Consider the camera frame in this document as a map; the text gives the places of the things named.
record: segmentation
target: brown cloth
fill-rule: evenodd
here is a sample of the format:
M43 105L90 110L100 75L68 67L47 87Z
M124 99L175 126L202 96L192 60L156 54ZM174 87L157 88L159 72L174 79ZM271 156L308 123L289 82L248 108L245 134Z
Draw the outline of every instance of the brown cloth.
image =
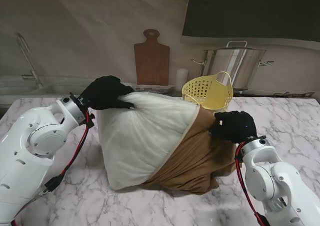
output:
M174 153L144 185L201 195L219 187L215 177L227 176L235 166L236 145L212 137L208 128L216 121L209 111L199 113Z

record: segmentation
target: stainless steel pot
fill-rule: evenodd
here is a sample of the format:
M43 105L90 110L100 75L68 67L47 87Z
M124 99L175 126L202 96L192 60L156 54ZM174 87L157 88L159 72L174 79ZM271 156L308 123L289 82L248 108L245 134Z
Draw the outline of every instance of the stainless steel pot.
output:
M230 47L231 44L240 43L243 47ZM259 66L270 65L273 61L261 63L265 50L247 48L246 41L229 41L225 48L205 50L199 76L214 75L226 71L231 76L234 90L247 90ZM226 79L217 79L224 83Z

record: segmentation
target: yellow basket handle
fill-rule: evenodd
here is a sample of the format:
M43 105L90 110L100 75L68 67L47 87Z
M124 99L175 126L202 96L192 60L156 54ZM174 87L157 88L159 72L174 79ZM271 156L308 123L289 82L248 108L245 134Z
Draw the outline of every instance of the yellow basket handle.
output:
M220 71L220 72L218 72L217 74L215 74L215 75L219 75L220 73L224 73L224 74L226 74L228 77L229 77L229 82L230 82L230 84L231 84L231 76L229 75L229 73L228 72L226 72L226 71Z
M225 74L229 77L229 81L230 81L230 84L231 84L231 77L230 77L229 73L226 72L226 71L220 71L220 72L218 72L218 73L215 74L215 75L218 75L218 74L220 74L220 73L225 73ZM183 96L182 96L183 100L185 99L185 96L191 98L197 105L200 105L200 104L201 104L201 103L197 102L196 99L194 99L192 96L190 96L190 95L188 95L188 94L183 94Z

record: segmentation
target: white marble surface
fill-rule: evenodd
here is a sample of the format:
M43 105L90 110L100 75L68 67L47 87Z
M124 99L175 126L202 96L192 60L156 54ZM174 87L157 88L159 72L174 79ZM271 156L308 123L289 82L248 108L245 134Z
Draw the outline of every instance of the white marble surface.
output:
M0 137L21 113L54 101L17 100L0 120ZM250 113L258 134L267 135L282 158L293 164L307 186L320 196L320 106L315 100L241 97L234 98L228 110ZM72 157L83 131L82 126L70 133L51 175ZM65 181L28 206L19 221L24 226L257 226L236 174L220 178L219 183L219 189L202 196L139 187L114 192L108 187L94 127ZM259 202L254 205L263 212Z

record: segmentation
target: faucet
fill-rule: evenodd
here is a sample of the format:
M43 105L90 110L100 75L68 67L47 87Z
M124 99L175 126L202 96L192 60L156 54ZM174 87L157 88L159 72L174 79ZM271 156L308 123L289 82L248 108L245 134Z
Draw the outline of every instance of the faucet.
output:
M28 57L28 53L30 52L30 49L24 39L24 37L19 33L16 32L16 41L19 45L20 50L22 51L26 61L28 62L28 65L30 66L30 72L32 75L22 75L22 79L23 80L34 80L35 83L37 84L37 86L43 86L43 82L41 81L38 73L36 72L34 66L32 65L29 57Z

